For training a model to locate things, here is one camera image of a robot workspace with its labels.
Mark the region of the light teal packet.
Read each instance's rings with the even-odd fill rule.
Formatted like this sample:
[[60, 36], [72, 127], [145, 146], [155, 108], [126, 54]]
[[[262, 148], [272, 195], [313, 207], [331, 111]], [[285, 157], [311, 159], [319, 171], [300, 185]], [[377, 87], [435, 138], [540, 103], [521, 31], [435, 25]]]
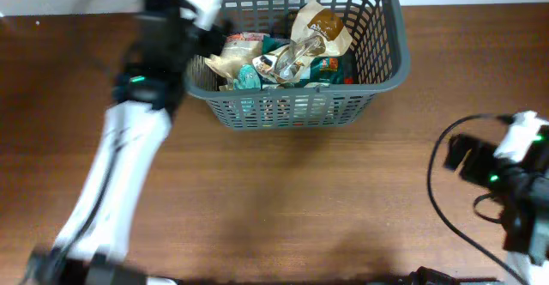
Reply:
[[[243, 65], [238, 73], [237, 78], [233, 81], [234, 90], [260, 89], [262, 87], [261, 77], [256, 69], [251, 64]], [[254, 100], [244, 99], [241, 101], [244, 114], [252, 112]]]

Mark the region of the green white snack bag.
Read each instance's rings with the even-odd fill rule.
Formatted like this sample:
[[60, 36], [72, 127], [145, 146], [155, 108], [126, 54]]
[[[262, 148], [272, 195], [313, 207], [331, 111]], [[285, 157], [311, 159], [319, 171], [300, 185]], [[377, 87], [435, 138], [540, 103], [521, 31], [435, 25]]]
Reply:
[[353, 56], [347, 52], [341, 57], [314, 58], [297, 82], [285, 81], [283, 88], [314, 88], [330, 84], [345, 84], [344, 78], [353, 77]]

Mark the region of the grey plastic basket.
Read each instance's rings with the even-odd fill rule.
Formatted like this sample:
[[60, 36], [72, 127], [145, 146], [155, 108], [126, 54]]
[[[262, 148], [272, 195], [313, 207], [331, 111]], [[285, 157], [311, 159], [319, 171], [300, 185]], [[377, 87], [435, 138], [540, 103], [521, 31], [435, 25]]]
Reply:
[[[298, 10], [313, 0], [224, 0], [220, 17], [235, 32], [287, 37]], [[220, 76], [202, 57], [186, 73], [190, 95], [205, 100], [234, 130], [324, 127], [352, 123], [376, 94], [398, 87], [410, 71], [399, 0], [316, 0], [338, 15], [352, 36], [352, 85], [221, 91]]]

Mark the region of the brown wrapper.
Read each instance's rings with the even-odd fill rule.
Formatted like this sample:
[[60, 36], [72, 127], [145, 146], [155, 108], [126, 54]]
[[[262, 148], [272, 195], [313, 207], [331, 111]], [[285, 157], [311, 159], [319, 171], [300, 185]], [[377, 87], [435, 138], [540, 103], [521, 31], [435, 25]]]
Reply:
[[298, 82], [315, 58], [342, 56], [352, 41], [341, 18], [313, 0], [297, 13], [290, 42], [253, 58], [252, 65], [270, 82]]
[[231, 40], [226, 42], [219, 56], [212, 54], [205, 64], [217, 75], [226, 79], [222, 91], [233, 90], [240, 69], [251, 64], [252, 59], [262, 53], [262, 41]]

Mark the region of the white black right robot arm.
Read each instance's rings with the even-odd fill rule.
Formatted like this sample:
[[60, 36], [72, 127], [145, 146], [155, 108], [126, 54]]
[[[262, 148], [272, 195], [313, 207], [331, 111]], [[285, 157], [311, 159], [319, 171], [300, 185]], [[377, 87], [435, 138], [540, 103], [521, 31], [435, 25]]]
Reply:
[[472, 115], [449, 125], [436, 140], [426, 173], [426, 188], [431, 205], [447, 228], [499, 265], [516, 282], [546, 284], [524, 268], [511, 267], [484, 246], [459, 230], [437, 204], [432, 189], [432, 169], [444, 138], [458, 125], [474, 119], [495, 119], [508, 126], [502, 142], [496, 146], [467, 134], [449, 137], [444, 166], [461, 168], [461, 179], [488, 190], [474, 204], [490, 198], [503, 206], [499, 218], [481, 218], [499, 224], [505, 231], [504, 249], [511, 255], [523, 255], [526, 264], [542, 268], [548, 261], [548, 122], [510, 115]]

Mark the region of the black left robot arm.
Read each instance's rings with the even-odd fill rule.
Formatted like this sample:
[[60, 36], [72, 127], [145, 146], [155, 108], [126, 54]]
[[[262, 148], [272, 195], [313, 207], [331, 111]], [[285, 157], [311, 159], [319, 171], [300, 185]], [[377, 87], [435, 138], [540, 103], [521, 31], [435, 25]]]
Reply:
[[124, 259], [143, 183], [184, 95], [197, 56], [219, 53], [230, 24], [223, 0], [144, 0], [139, 38], [124, 54], [93, 165], [50, 251], [35, 250], [24, 284], [172, 284]]

